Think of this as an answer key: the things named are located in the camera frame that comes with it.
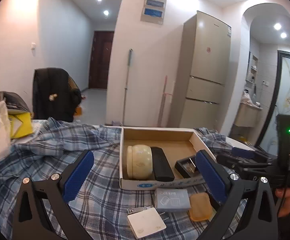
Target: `metal screw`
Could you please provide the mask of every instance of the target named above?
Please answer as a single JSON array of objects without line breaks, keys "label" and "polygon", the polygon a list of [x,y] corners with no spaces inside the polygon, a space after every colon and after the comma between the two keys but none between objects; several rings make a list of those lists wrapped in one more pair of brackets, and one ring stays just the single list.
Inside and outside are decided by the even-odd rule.
[{"label": "metal screw", "polygon": [[239,179],[238,175],[235,174],[235,173],[230,174],[230,178],[231,178],[232,180],[238,180],[238,179]]},{"label": "metal screw", "polygon": [[262,183],[267,183],[267,182],[268,182],[268,179],[267,179],[266,177],[261,177],[261,178],[260,178],[260,181],[261,181]]},{"label": "metal screw", "polygon": [[27,183],[29,183],[29,182],[30,182],[30,178],[24,178],[24,179],[23,179],[23,183],[24,183],[24,184],[27,184]]},{"label": "metal screw", "polygon": [[57,180],[59,177],[60,177],[60,174],[58,174],[58,173],[54,173],[54,174],[51,176],[51,179],[52,179],[52,180]]}]

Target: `blue textured pad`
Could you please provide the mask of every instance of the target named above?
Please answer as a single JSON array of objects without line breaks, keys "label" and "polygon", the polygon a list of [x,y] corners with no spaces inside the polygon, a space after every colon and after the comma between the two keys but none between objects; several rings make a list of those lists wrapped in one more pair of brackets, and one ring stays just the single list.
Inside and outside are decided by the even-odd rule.
[{"label": "blue textured pad", "polygon": [[200,151],[196,153],[195,161],[196,167],[202,174],[214,199],[221,203],[225,203],[227,199],[225,183],[218,175],[214,167]]},{"label": "blue textured pad", "polygon": [[236,157],[242,157],[245,159],[252,159],[255,157],[254,151],[244,150],[240,148],[232,148],[232,155]]},{"label": "blue textured pad", "polygon": [[94,154],[88,151],[64,184],[63,199],[65,202],[75,199],[93,165]]}]

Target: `floor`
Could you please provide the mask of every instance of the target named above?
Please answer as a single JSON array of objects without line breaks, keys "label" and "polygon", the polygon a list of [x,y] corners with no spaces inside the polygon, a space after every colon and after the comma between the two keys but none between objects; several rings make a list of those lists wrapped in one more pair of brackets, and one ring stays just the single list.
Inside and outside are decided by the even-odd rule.
[{"label": "floor", "polygon": [[82,92],[86,99],[82,100],[82,115],[75,116],[74,122],[104,125],[106,117],[106,90],[87,89]]}]

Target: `open box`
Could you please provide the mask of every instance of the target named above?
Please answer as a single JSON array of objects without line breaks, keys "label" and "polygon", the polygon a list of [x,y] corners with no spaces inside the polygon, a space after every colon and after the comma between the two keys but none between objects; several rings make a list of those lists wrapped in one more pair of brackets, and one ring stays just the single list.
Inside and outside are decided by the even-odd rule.
[{"label": "open box", "polygon": [[[136,144],[145,144],[150,147],[161,147],[168,163],[175,175],[174,181],[161,182],[154,178],[149,180],[131,180],[127,175],[127,147]],[[175,169],[176,161],[190,157],[200,150],[207,153],[216,161],[214,155],[198,136],[194,129],[183,128],[140,128],[123,127],[119,149],[119,184],[127,190],[154,190],[161,188],[181,188],[204,183],[201,175],[184,179]]]}]

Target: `refrigerator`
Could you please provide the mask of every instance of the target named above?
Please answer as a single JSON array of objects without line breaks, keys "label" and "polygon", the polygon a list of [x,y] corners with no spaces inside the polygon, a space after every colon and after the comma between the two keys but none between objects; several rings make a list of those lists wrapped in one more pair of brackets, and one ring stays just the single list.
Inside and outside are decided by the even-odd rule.
[{"label": "refrigerator", "polygon": [[215,128],[231,35],[230,26],[200,11],[184,23],[168,127]]}]

